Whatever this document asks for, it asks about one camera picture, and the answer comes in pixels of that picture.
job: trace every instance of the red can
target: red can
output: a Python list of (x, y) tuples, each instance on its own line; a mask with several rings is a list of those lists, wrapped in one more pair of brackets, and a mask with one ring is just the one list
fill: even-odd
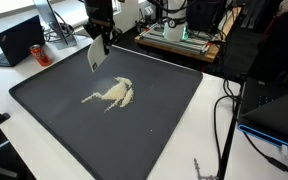
[(31, 46), (30, 51), (41, 66), (48, 66), (52, 63), (51, 59), (39, 44)]

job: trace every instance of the laptop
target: laptop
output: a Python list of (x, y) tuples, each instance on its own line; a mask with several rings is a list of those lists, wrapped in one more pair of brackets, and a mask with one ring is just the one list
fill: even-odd
[(0, 33), (1, 67), (14, 67), (30, 55), (29, 47), (44, 45), (45, 39), (39, 16), (36, 15)]
[(286, 87), (272, 82), (247, 78), (242, 87), (241, 96), (243, 101), (239, 107), (238, 116), (242, 116), (286, 94), (288, 94), (288, 88)]
[(278, 147), (288, 147), (288, 94), (241, 116), (238, 129)]

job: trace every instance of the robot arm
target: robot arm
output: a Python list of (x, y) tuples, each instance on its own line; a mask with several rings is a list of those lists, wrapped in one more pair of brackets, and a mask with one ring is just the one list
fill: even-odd
[(167, 13), (167, 22), (164, 25), (164, 39), (179, 42), (186, 29), (186, 8), (196, 0), (168, 0), (167, 8), (162, 7), (156, 0), (148, 0)]
[(113, 20), (112, 0), (84, 0), (84, 4), (89, 17), (84, 28), (93, 39), (99, 35), (102, 36), (104, 52), (107, 55), (108, 46), (111, 46), (122, 35), (122, 31), (115, 27)]

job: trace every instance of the black mat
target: black mat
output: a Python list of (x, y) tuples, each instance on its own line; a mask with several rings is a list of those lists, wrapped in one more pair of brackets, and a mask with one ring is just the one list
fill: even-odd
[[(94, 178), (145, 179), (202, 74), (117, 47), (92, 73), (87, 49), (21, 82), (10, 94)], [(118, 76), (133, 82), (133, 102), (105, 113), (112, 101), (81, 103), (93, 92), (105, 93)]]

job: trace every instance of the wall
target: wall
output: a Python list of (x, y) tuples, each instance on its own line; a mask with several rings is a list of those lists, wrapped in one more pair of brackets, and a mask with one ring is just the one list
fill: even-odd
[[(138, 20), (139, 18), (139, 8), (144, 10), (144, 7), (148, 6), (149, 3), (144, 1), (138, 4), (138, 0), (125, 0), (125, 3), (120, 3), (120, 5), (122, 11), (115, 13), (114, 21), (118, 28), (122, 29), (123, 32), (126, 32), (135, 26), (135, 20)], [(85, 30), (81, 27), (83, 23), (87, 22), (87, 15), (83, 3), (80, 3), (77, 0), (65, 0), (53, 3), (52, 7), (68, 24), (71, 24), (76, 28), (77, 33), (86, 34)], [(37, 14), (37, 10), (30, 7), (20, 12), (16, 11), (0, 15), (0, 32)]]
[(135, 26), (135, 21), (139, 21), (139, 8), (144, 13), (144, 8), (149, 6), (147, 1), (138, 3), (138, 0), (125, 0), (125, 3), (120, 3), (122, 12), (114, 15), (114, 21), (118, 28), (123, 32)]

